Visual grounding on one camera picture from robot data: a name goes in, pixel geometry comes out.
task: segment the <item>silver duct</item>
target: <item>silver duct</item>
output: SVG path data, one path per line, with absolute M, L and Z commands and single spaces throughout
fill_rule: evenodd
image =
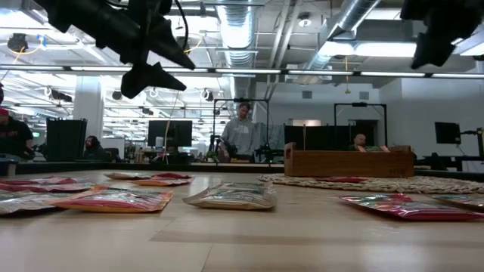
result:
M 341 6 L 341 12 L 325 20 L 320 31 L 321 48 L 328 39 L 343 34 L 345 32 L 354 32 L 363 20 L 368 16 L 381 0 L 345 0 Z M 304 69 L 322 70 L 329 63 L 331 56 L 316 52 L 314 57 L 309 61 Z M 300 76 L 295 82 L 299 84 L 309 84 L 314 82 L 313 76 Z
M 220 19 L 220 35 L 225 47 L 230 49 L 246 49 L 254 42 L 254 7 L 239 5 L 217 6 Z M 230 68 L 253 67 L 254 55 L 247 52 L 226 52 L 225 59 Z M 231 79 L 232 98 L 254 98 L 255 79 L 234 77 Z

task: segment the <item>computer monitor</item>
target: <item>computer monitor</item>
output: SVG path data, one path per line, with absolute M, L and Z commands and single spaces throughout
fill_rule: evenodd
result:
M 459 124 L 436 122 L 436 139 L 438 144 L 461 144 Z
M 157 137 L 165 137 L 168 121 L 150 121 L 148 124 L 148 146 L 156 145 Z M 191 147 L 192 121 L 170 121 L 166 145 L 168 147 Z

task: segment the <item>woven mat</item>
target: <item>woven mat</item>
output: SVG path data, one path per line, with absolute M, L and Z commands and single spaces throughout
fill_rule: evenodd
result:
M 453 178 L 364 178 L 359 183 L 318 181 L 315 178 L 286 177 L 284 174 L 259 176 L 260 181 L 274 184 L 313 187 L 332 190 L 358 190 L 386 193 L 484 193 L 484 184 Z

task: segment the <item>seated person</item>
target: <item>seated person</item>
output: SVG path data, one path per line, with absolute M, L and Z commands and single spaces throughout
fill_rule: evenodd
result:
M 386 147 L 372 147 L 366 145 L 366 136 L 364 134 L 357 134 L 353 139 L 353 144 L 348 147 L 348 151 L 361 151 L 361 152 L 375 152 L 385 151 L 389 152 Z
M 359 151 L 358 147 L 365 148 L 366 136 L 364 134 L 357 134 L 353 139 L 353 144 L 348 147 L 348 151 Z
M 82 158 L 97 161 L 107 161 L 109 159 L 96 136 L 89 136 L 85 140 L 85 151 Z
M 7 159 L 32 159 L 35 156 L 30 149 L 33 145 L 33 134 L 30 128 L 25 122 L 10 117 L 6 109 L 0 109 L 0 140 L 2 141 L 0 153 L 8 154 Z

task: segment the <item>cable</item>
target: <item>cable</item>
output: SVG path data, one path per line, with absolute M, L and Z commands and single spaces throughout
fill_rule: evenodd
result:
M 462 155 L 467 156 L 466 153 L 461 149 L 460 145 L 456 144 L 455 147 L 457 147 L 457 149 L 462 153 Z M 466 161 L 466 167 L 467 167 L 467 171 L 469 171 L 469 161 Z
M 14 54 L 18 54 L 17 56 L 17 59 L 20 55 L 25 55 L 25 54 L 34 54 L 36 53 L 41 47 L 42 47 L 42 43 L 43 43 L 44 39 L 43 38 L 40 38 L 40 44 L 39 46 L 37 46 L 36 49 L 34 49 L 33 51 L 31 52 L 22 52 L 23 50 L 25 50 L 25 47 L 22 47 L 22 49 L 20 49 L 20 52 L 16 52 L 16 51 L 13 51 L 11 50 L 10 48 L 8 50 L 10 50 L 10 52 L 14 53 Z
M 14 60 L 14 62 L 12 64 L 15 64 L 17 62 L 17 60 L 21 56 L 23 50 L 25 50 L 25 46 L 23 46 L 22 49 L 20 49 L 20 52 L 17 52 L 17 57 L 15 57 L 15 60 Z
M 185 25 L 185 40 L 183 41 L 183 47 L 181 49 L 185 50 L 188 45 L 188 23 L 187 18 L 185 17 L 185 13 L 183 11 L 182 5 L 178 0 L 175 0 L 175 4 L 180 10 L 181 18 L 183 19 L 183 24 Z
M 188 53 L 190 51 L 193 51 L 193 50 L 197 49 L 200 46 L 200 44 L 202 43 L 202 41 L 203 41 L 203 36 L 200 35 L 200 41 L 198 41 L 197 45 L 194 48 L 190 48 L 190 49 L 185 50 L 184 52 L 185 53 Z
M 169 113 L 169 117 L 168 117 L 168 122 L 166 123 L 166 129 L 165 129 L 165 147 L 164 147 L 164 150 L 163 150 L 163 157 L 161 159 L 161 161 L 165 160 L 165 155 L 166 155 L 166 148 L 167 148 L 167 143 L 168 143 L 168 128 L 169 128 L 169 122 L 170 120 L 172 119 L 172 115 L 173 115 L 173 112 L 175 111 L 175 108 L 176 108 L 176 101 L 178 101 L 178 95 L 180 94 L 180 91 L 177 91 L 176 92 L 176 97 L 175 97 L 175 103 L 173 103 L 173 108 L 172 108 L 172 112 Z
M 22 47 L 22 49 L 20 49 L 20 52 L 15 52 L 17 54 L 17 56 L 15 57 L 15 60 L 12 64 L 15 64 L 18 60 L 18 58 L 20 57 L 22 51 L 25 49 L 25 47 Z M 5 72 L 5 74 L 3 74 L 2 76 L 2 79 L 0 79 L 0 84 L 2 83 L 2 81 L 5 79 L 5 77 L 8 75 L 8 73 L 10 72 L 10 70 L 7 70 L 7 72 Z
M 115 3 L 115 2 L 112 2 L 110 0 L 104 0 L 104 2 L 108 5 L 112 5 L 113 7 L 116 7 L 116 8 L 128 8 L 128 5 L 123 5 L 121 3 Z

